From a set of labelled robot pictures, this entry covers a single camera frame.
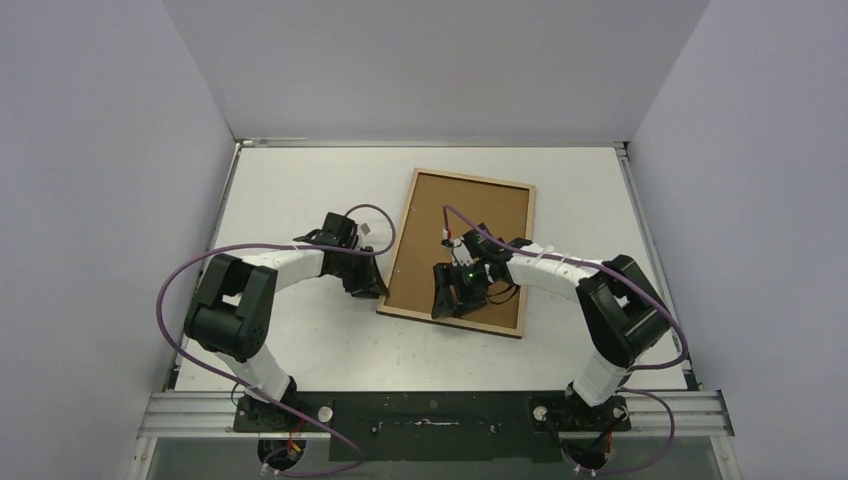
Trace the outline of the wooden picture frame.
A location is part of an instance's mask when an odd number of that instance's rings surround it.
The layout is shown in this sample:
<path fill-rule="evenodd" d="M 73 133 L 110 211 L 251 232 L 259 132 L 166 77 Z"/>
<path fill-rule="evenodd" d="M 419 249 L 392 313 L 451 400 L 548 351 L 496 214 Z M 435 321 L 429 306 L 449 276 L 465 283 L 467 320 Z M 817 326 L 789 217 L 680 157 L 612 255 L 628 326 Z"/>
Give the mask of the wooden picture frame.
<path fill-rule="evenodd" d="M 534 208 L 528 184 L 416 170 L 378 313 L 522 337 Z"/>

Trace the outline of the brown frame backing board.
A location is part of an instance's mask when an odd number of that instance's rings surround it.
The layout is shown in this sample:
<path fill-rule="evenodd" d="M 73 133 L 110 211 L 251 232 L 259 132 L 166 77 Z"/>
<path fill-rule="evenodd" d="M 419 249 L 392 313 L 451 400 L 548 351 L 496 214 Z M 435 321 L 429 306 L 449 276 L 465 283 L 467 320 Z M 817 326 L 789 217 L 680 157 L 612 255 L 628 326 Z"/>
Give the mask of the brown frame backing board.
<path fill-rule="evenodd" d="M 385 316 L 520 338 L 527 295 L 502 293 L 494 305 L 460 318 L 432 319 L 435 294 L 432 267 L 454 259 L 441 245 L 443 230 L 453 238 L 485 224 L 506 241 L 533 234 L 536 187 L 530 184 L 437 170 L 412 175 L 393 247 L 386 282 L 390 292 L 378 301 Z"/>

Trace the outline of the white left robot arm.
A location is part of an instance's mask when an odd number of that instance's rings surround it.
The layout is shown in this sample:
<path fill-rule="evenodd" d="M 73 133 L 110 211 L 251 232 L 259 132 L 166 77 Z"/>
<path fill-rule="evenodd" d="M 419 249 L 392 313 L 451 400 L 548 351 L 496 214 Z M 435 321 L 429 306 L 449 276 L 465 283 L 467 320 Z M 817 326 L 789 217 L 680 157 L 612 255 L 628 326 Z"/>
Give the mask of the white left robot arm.
<path fill-rule="evenodd" d="M 330 212 L 321 227 L 279 248 L 254 247 L 249 255 L 214 255 L 194 293 L 185 335 L 243 380 L 237 408 L 249 420 L 286 430 L 299 421 L 297 384 L 266 345 L 275 295 L 301 281 L 333 276 L 354 298 L 388 294 L 375 250 L 364 244 L 365 224 Z"/>

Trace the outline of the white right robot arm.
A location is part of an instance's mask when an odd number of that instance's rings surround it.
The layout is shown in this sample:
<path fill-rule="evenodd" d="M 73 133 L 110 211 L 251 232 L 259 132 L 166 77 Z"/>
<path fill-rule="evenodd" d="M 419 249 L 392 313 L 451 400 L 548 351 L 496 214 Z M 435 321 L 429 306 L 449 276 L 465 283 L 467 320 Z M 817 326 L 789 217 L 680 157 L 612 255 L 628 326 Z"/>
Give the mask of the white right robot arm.
<path fill-rule="evenodd" d="M 592 267 L 567 261 L 524 238 L 509 243 L 474 230 L 443 238 L 451 259 L 433 267 L 432 319 L 456 318 L 493 304 L 492 285 L 538 288 L 577 303 L 593 352 L 565 390 L 565 414 L 577 428 L 596 426 L 615 411 L 613 399 L 640 357 L 669 330 L 664 307 L 638 264 L 619 255 Z"/>

